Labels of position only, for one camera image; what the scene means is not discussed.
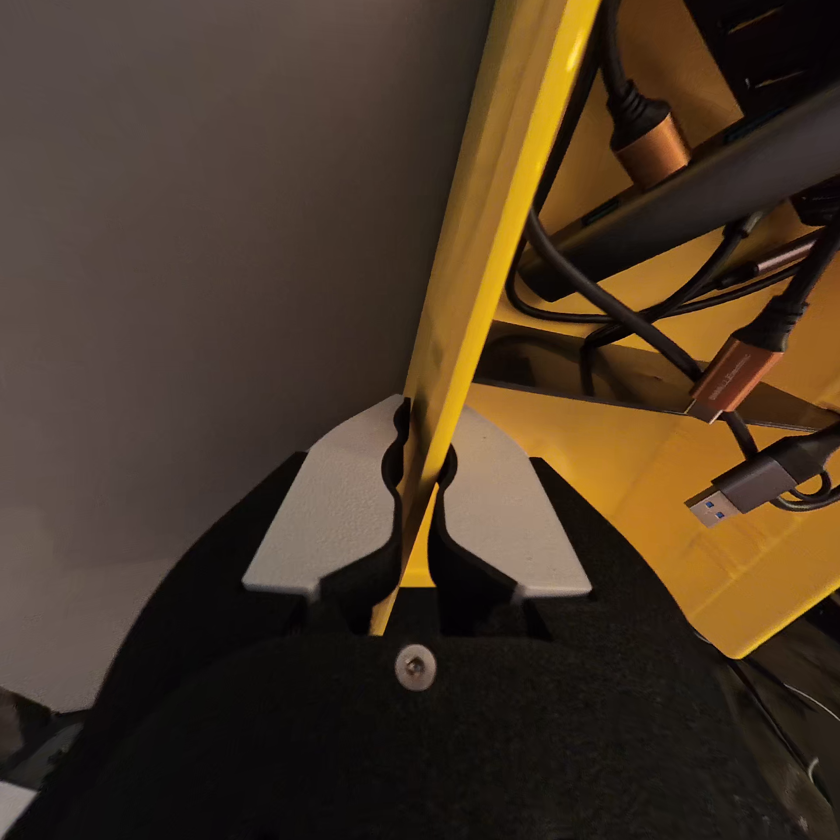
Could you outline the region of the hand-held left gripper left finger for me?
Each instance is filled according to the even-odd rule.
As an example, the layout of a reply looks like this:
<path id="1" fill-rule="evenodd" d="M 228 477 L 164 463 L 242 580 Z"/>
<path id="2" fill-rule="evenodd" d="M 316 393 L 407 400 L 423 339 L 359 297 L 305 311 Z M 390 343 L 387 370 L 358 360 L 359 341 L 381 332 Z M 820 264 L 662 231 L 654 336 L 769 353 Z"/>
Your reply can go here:
<path id="1" fill-rule="evenodd" d="M 250 592 L 291 595 L 370 632 L 401 579 L 404 445 L 412 404 L 391 395 L 323 435 L 304 455 L 248 566 Z"/>

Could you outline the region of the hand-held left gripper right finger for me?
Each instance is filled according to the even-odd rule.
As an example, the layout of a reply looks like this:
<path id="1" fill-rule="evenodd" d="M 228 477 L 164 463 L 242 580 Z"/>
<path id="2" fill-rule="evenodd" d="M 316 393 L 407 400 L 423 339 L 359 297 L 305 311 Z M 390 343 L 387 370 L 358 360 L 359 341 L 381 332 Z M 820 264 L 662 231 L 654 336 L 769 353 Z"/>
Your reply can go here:
<path id="1" fill-rule="evenodd" d="M 442 594 L 472 602 L 592 592 L 530 458 L 471 407 L 460 414 L 438 475 L 428 568 Z"/>

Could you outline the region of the yellow plastic bin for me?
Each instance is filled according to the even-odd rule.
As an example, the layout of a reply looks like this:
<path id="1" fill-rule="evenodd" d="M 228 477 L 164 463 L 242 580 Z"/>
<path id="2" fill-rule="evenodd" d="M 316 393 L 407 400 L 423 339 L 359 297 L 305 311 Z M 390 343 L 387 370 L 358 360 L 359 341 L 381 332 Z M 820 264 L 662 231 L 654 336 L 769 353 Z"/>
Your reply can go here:
<path id="1" fill-rule="evenodd" d="M 496 2 L 407 375 L 415 398 L 405 585 L 431 584 L 434 483 L 467 403 L 542 456 L 651 564 L 690 624 L 744 658 L 838 588 L 838 512 L 754 512 L 716 530 L 677 499 L 723 467 L 721 430 L 677 416 L 472 385 L 502 284 L 571 96 L 595 2 Z"/>

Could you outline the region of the black cable orange plugs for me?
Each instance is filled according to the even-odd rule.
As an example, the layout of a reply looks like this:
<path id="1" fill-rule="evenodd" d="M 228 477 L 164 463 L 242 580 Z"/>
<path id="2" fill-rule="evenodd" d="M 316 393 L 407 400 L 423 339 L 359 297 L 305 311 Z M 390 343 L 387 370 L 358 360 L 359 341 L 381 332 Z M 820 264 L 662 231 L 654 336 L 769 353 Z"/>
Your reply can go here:
<path id="1" fill-rule="evenodd" d="M 690 151 L 664 100 L 647 98 L 623 68 L 617 43 L 619 2 L 604 2 L 598 24 L 600 67 L 613 121 L 611 148 L 636 186 L 650 188 L 690 163 Z M 731 223 L 721 245 L 680 289 L 659 304 L 643 310 L 636 320 L 651 325 L 669 316 L 704 290 L 714 271 L 760 220 L 760 214 Z M 838 215 L 824 227 L 799 263 L 789 286 L 773 297 L 744 327 L 736 330 L 708 367 L 691 374 L 688 414 L 706 424 L 732 416 L 747 394 L 781 358 L 808 298 L 838 253 Z"/>

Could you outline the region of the slim grey usb hub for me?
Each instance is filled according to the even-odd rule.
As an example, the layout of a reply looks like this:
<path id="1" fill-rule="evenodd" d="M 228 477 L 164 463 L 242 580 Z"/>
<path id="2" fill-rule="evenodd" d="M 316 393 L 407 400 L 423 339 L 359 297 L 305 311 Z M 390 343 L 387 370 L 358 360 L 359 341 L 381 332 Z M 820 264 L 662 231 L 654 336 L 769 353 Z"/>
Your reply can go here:
<path id="1" fill-rule="evenodd" d="M 839 172 L 837 83 L 720 145 L 654 189 L 552 234 L 554 247 L 600 281 L 741 217 L 772 209 Z"/>

